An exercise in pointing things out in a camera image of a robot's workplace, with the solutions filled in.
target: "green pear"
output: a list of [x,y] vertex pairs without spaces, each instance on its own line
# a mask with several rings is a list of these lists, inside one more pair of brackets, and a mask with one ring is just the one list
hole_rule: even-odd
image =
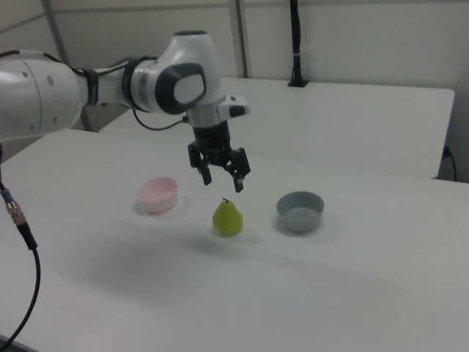
[[243,216],[233,202],[225,199],[213,213],[213,226],[225,237],[236,235],[243,227]]

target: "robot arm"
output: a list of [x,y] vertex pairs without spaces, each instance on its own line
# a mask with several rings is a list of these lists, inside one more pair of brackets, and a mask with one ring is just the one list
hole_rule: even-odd
[[215,46],[206,32],[178,32],[159,59],[132,59],[114,70],[72,70],[41,58],[0,61],[0,141],[69,128],[83,106],[101,103],[185,112],[195,136],[188,146],[191,166],[204,184],[211,182],[212,164],[229,172],[237,192],[243,189],[248,159],[243,148],[230,147],[227,120],[248,114],[249,107],[243,97],[225,95]]

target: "cable connector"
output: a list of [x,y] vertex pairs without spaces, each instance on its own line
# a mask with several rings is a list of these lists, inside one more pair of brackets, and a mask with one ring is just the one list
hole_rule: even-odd
[[15,225],[22,225],[26,222],[26,217],[24,216],[20,205],[15,200],[7,203],[7,210],[8,213],[11,215]]

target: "white table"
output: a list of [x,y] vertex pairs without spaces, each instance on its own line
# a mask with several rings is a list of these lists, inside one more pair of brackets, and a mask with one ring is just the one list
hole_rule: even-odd
[[[223,78],[227,94],[244,95],[251,114],[229,122],[234,147],[251,155],[393,175],[437,176],[453,105],[448,89]],[[174,117],[139,113],[151,126]],[[187,145],[192,129],[144,130],[132,111],[101,133]]]
[[[240,194],[187,150],[82,131],[51,134],[2,165],[39,244],[43,283],[19,341],[39,351],[466,351],[469,186],[249,155]],[[136,189],[177,179],[160,216]],[[275,205],[325,200],[320,227],[288,236]],[[222,197],[245,219],[216,237]],[[34,262],[0,212],[0,333],[23,317]]]

